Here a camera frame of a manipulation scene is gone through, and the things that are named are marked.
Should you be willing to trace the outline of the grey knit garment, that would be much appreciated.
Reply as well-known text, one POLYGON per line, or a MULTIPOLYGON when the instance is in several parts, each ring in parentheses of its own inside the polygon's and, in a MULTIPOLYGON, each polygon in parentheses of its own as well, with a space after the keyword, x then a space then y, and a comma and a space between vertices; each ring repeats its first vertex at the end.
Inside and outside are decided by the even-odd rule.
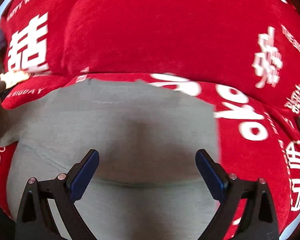
POLYGON ((90 149, 100 164, 76 203, 98 239, 197 239, 215 213, 195 165, 218 156, 213 106, 141 82, 87 80, 8 113, 18 143, 7 179, 16 216, 26 181, 55 178, 90 149))

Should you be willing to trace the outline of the red bedspread with white print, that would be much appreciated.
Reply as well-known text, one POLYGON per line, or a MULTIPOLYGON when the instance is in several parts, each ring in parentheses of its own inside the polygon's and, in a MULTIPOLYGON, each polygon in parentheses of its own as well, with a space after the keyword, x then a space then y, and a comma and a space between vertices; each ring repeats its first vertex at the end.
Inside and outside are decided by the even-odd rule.
MULTIPOLYGON (((250 97, 237 88, 213 82, 193 81, 168 74, 86 74, 30 78, 0 100, 0 140, 10 129, 9 111, 38 100, 54 90, 77 83, 141 82, 198 98, 213 106, 217 133, 217 158, 226 173, 239 179, 263 178, 274 201, 279 239, 300 239, 300 130, 293 116, 250 97)), ((7 179, 18 143, 0 145, 0 208, 9 222, 7 179)))

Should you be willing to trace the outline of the cream cloth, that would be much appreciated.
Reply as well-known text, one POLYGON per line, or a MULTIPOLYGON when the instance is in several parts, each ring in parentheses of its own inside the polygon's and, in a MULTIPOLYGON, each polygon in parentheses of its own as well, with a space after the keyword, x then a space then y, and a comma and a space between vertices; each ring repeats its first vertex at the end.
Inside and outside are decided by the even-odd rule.
POLYGON ((17 85, 20 82, 26 81, 30 78, 30 74, 24 71, 9 71, 0 74, 0 81, 6 84, 6 89, 17 85))

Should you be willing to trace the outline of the red pillow with white characters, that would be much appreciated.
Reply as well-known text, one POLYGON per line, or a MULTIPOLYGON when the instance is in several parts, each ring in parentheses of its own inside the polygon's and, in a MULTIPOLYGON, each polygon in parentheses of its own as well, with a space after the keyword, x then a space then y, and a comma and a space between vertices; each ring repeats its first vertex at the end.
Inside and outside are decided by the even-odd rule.
POLYGON ((7 70, 172 73, 300 114, 300 16, 289 0, 12 0, 7 70))

